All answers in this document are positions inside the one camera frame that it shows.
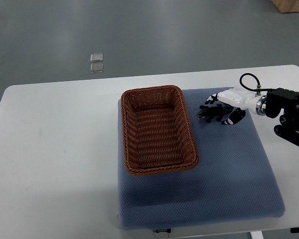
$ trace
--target wicker basket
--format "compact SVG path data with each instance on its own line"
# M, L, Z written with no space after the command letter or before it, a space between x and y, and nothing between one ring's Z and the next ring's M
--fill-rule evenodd
M159 86L122 94L126 170L151 175L192 169L198 151L185 99L177 86Z

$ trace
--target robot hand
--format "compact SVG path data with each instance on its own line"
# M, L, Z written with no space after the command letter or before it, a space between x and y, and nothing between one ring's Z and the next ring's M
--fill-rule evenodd
M257 89L250 89L242 83L242 78L246 75L256 79ZM280 116L280 124L275 126L274 132L277 136L299 146L299 92L282 88L261 89L257 77L250 73L245 73L240 77L240 84L244 89L231 88L218 92L211 95L205 102L207 105L220 101L236 107L228 119L222 121L222 124L233 125L238 123L246 115L245 110L247 109L256 115L267 116L272 119L276 118L283 109L284 113ZM261 91L267 91L267 94L261 95Z

